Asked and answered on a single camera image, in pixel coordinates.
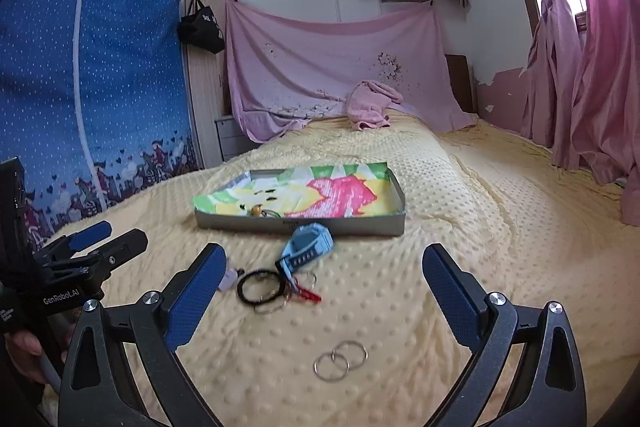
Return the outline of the person's left hand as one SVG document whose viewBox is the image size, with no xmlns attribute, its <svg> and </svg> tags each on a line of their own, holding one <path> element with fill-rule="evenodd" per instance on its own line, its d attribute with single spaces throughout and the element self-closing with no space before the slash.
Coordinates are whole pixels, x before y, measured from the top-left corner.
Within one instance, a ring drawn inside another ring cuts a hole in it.
<svg viewBox="0 0 640 427">
<path fill-rule="evenodd" d="M 4 338 L 6 338 L 6 351 L 18 373 L 38 384 L 53 385 L 58 380 L 43 370 L 41 363 L 43 349 L 33 333 L 19 331 L 6 334 Z"/>
</svg>

